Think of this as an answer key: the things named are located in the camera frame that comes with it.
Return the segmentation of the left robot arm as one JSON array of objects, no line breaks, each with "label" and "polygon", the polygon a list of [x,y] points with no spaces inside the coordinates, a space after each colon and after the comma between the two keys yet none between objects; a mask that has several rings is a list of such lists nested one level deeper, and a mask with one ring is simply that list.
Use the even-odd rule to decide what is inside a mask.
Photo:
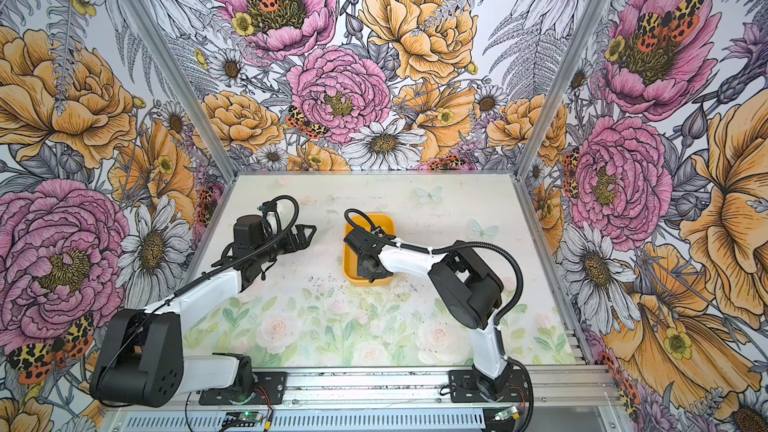
[{"label": "left robot arm", "polygon": [[105,342],[89,383],[91,397],[108,406],[159,408],[179,394],[211,390],[248,399],[256,379],[248,356],[189,355],[185,333],[214,309],[263,280],[278,257],[310,247],[314,225],[285,227],[263,215],[240,217],[233,240],[211,271],[142,309],[123,309],[107,324]]}]

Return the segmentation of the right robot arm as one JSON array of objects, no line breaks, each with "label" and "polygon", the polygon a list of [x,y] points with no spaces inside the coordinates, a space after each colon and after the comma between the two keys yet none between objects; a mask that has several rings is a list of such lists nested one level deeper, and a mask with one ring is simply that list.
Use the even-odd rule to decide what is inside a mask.
[{"label": "right robot arm", "polygon": [[[514,370],[499,324],[522,296],[523,274],[516,259],[491,243],[457,241],[431,248],[361,228],[348,232],[344,243],[357,257],[358,276],[370,282],[398,274],[429,279],[446,310],[469,330],[477,390],[489,401],[498,400]],[[502,301],[503,281],[480,250],[499,255],[511,266],[516,289],[508,302]]]}]

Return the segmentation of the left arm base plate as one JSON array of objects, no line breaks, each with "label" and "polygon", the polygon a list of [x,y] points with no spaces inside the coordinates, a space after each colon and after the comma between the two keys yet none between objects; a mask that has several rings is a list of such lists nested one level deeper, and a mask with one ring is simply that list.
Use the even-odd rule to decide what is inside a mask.
[{"label": "left arm base plate", "polygon": [[287,378],[286,372],[254,371],[250,379],[238,378],[229,387],[202,391],[198,403],[203,406],[280,405]]}]

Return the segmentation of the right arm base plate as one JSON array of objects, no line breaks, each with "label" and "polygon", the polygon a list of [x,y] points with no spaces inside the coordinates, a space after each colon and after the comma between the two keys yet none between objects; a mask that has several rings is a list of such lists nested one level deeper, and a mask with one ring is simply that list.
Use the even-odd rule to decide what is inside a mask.
[{"label": "right arm base plate", "polygon": [[513,367],[492,379],[475,369],[448,371],[448,392],[453,403],[518,403],[532,401],[530,377]]}]

